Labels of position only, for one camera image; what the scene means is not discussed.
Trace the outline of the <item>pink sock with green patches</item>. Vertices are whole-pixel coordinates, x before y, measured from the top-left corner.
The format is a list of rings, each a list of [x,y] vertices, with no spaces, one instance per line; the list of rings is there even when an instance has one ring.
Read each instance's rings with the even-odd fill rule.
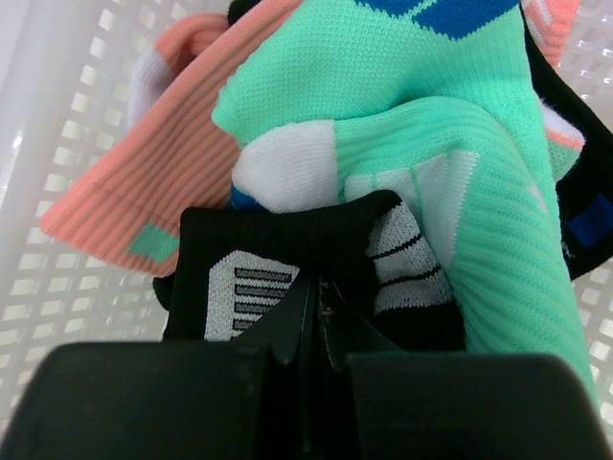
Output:
[[[579,0],[521,0],[527,28],[547,62],[557,68],[579,10]]]

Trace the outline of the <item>mint green sock blue stripes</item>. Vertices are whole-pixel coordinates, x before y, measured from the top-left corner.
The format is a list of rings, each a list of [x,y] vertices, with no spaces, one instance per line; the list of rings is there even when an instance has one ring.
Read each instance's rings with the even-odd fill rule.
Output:
[[[212,118],[241,144],[273,127],[445,96],[519,146],[543,141],[515,1],[305,1],[220,90]]]

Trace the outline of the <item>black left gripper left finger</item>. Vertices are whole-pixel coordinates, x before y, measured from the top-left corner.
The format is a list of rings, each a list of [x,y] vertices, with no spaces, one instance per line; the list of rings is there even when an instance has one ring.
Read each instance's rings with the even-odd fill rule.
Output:
[[[316,276],[302,272],[286,296],[232,342],[238,415],[233,450],[301,450]]]

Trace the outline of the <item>black sock with blue trim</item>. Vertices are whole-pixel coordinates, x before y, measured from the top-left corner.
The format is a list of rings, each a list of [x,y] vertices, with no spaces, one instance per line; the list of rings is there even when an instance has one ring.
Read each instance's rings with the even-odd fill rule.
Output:
[[[537,95],[585,139],[579,158],[556,182],[564,259],[576,279],[612,257],[612,133],[547,62],[530,33],[525,42]]]

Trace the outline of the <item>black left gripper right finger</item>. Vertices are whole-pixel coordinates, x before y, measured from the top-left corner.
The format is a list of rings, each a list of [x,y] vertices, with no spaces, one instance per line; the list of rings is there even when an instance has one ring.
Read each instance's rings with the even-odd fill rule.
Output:
[[[410,356],[324,287],[318,307],[326,459],[408,459]]]

